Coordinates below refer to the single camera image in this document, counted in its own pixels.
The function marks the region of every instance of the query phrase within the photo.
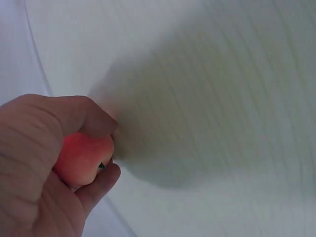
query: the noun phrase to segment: white plastic surface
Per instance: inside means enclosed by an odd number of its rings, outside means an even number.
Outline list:
[[[315,0],[28,0],[53,92],[117,116],[138,237],[316,235]]]

